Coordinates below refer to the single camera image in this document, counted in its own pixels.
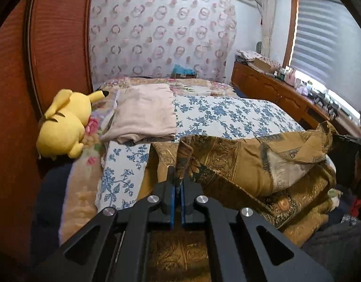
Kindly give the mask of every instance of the roller blind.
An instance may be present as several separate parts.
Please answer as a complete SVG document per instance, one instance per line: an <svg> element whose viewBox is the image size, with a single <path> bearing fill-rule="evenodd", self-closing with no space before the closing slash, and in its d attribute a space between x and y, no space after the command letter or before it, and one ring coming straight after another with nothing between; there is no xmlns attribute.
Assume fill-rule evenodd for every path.
<svg viewBox="0 0 361 282"><path fill-rule="evenodd" d="M339 0L298 0L290 66L361 110L361 29Z"/></svg>
<svg viewBox="0 0 361 282"><path fill-rule="evenodd" d="M291 66L327 84L337 44L337 2L298 0L296 40Z"/></svg>

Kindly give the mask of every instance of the pink rose pattern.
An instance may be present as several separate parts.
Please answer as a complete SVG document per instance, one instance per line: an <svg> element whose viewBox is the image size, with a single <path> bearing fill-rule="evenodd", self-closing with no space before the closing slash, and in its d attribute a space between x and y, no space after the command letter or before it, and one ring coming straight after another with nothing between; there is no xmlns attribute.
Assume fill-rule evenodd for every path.
<svg viewBox="0 0 361 282"><path fill-rule="evenodd" d="M93 165L97 162L97 158L96 157L89 157L87 160L87 165Z"/></svg>
<svg viewBox="0 0 361 282"><path fill-rule="evenodd" d="M91 136L97 132L100 124L97 119L90 117L87 126L85 127L85 134Z"/></svg>

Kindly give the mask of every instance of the plush toy ear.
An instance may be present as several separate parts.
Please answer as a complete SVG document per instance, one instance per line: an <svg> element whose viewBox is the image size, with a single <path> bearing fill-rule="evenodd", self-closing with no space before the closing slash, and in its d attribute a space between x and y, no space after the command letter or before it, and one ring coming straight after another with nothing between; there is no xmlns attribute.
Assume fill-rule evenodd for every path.
<svg viewBox="0 0 361 282"><path fill-rule="evenodd" d="M57 110L62 107L71 97L72 91L70 89L61 89L58 91L57 95L54 96L53 102L51 103L50 107L44 113L45 118L49 119Z"/></svg>
<svg viewBox="0 0 361 282"><path fill-rule="evenodd" d="M103 98L105 98L105 96L108 96L108 95L109 95L108 91L98 90L98 91L94 91L93 93L88 95L88 97L89 97L90 102L93 104L94 102L102 100Z"/></svg>

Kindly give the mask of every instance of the blue and white floral blanket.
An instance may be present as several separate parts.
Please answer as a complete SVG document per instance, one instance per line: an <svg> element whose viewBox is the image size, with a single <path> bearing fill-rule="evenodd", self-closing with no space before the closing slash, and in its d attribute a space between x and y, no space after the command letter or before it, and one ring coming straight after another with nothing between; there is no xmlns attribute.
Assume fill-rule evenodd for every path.
<svg viewBox="0 0 361 282"><path fill-rule="evenodd" d="M228 139L253 138L304 129L277 105L245 98L175 96L177 134L205 134ZM112 206L123 209L136 202L150 141L135 145L110 141L104 174L97 188L98 211Z"/></svg>

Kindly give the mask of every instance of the black metal bracket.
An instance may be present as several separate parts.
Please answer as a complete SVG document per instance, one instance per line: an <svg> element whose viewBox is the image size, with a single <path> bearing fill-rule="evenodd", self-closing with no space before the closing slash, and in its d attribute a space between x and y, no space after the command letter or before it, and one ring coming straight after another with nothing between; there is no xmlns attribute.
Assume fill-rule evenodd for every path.
<svg viewBox="0 0 361 282"><path fill-rule="evenodd" d="M132 208L105 208L32 275L49 282L146 281L150 233L174 224L174 170L152 195ZM182 224L205 231L214 282L332 282L330 274L250 208L225 208L185 178L180 188Z"/></svg>

